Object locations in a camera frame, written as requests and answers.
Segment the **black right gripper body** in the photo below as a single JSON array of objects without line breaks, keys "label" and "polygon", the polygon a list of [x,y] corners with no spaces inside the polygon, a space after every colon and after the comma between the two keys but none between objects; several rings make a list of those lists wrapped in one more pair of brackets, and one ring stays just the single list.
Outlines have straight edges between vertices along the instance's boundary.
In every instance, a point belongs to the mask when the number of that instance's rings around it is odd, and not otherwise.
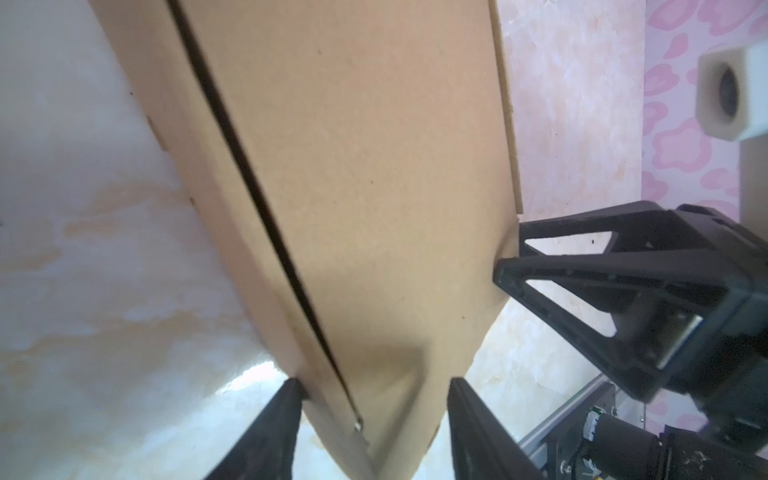
[{"label": "black right gripper body", "polygon": [[660,214],[661,339],[655,390],[690,396],[705,434],[744,450],[767,443],[767,242],[716,209]]}]

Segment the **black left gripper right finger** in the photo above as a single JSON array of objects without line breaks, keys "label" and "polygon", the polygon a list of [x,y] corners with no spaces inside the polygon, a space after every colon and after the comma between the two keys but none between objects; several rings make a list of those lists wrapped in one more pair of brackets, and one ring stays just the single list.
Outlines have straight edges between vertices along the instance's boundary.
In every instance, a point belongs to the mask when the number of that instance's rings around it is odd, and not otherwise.
[{"label": "black left gripper right finger", "polygon": [[541,470],[462,377],[450,381],[447,413],[456,479],[543,478]]}]

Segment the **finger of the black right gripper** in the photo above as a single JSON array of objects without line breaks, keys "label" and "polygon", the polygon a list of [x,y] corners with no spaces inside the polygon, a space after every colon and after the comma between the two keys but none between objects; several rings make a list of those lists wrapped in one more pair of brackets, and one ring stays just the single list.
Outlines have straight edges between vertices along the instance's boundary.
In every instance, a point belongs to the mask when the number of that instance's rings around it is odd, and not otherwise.
[{"label": "finger of the black right gripper", "polygon": [[659,390],[663,258],[651,255],[543,255],[501,259],[494,283],[543,320],[627,393]]},{"label": "finger of the black right gripper", "polygon": [[526,244],[532,239],[608,233],[606,254],[651,255],[655,258],[706,258],[708,246],[680,216],[649,201],[585,213],[524,222],[519,227],[520,255],[542,253]]}]

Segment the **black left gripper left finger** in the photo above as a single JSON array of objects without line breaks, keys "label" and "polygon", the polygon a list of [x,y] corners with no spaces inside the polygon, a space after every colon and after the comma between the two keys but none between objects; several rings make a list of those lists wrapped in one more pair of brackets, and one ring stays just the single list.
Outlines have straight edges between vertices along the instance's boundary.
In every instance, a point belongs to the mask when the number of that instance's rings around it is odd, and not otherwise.
[{"label": "black left gripper left finger", "polygon": [[291,479],[304,400],[300,381],[287,379],[206,479]]}]

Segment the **brown cardboard box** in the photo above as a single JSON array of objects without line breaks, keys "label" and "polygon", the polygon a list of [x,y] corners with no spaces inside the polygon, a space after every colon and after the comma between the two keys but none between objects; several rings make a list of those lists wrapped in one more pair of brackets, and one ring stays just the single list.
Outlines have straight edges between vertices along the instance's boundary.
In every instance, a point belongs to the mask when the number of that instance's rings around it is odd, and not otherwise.
[{"label": "brown cardboard box", "polygon": [[411,478],[515,251],[489,4],[92,7],[323,446]]}]

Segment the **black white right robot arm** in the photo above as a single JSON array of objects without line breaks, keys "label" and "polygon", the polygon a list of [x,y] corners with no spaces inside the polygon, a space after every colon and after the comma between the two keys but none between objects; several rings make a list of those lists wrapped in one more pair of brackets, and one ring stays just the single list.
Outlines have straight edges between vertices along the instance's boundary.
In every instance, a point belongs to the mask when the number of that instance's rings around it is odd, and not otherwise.
[{"label": "black white right robot arm", "polygon": [[617,479],[763,479],[767,243],[716,209],[639,201],[522,223],[494,283],[629,397],[686,394],[697,432],[591,412],[582,457]]}]

